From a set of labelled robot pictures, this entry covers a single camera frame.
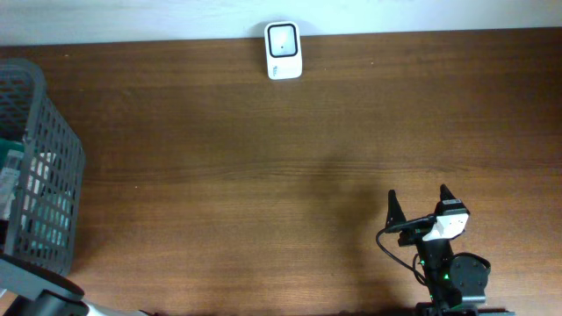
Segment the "green white package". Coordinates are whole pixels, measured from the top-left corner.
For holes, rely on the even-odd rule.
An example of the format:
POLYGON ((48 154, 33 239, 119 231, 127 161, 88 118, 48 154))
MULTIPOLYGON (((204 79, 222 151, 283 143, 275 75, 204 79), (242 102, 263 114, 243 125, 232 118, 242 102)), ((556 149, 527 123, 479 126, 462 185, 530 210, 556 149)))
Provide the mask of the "green white package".
POLYGON ((1 220, 8 220, 24 158, 22 143, 1 139, 1 220))

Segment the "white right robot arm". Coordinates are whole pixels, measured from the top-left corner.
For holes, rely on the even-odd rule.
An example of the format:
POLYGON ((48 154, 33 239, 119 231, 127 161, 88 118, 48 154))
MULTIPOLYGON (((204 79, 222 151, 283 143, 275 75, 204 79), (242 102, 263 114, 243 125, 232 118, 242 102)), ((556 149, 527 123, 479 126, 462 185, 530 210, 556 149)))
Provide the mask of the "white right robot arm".
POLYGON ((450 242, 465 232, 470 211, 446 185, 440 186, 436 209, 427 216, 407 219, 395 190, 387 195, 385 227, 376 235, 378 247, 416 281, 427 288, 430 301, 418 303, 414 315, 511 315, 511 311, 482 309, 491 263, 472 253, 454 253, 450 242), (399 235, 398 245, 416 247, 410 263, 402 261, 380 241, 384 234, 399 235))

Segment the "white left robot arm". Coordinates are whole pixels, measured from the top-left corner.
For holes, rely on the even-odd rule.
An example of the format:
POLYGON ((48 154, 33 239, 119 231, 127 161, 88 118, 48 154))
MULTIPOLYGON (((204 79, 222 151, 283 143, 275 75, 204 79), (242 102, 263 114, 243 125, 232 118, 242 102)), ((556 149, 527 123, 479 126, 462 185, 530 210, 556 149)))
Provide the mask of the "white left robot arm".
POLYGON ((84 299, 84 291, 66 277, 1 254, 1 289, 16 295, 4 316, 148 316, 121 312, 84 299))

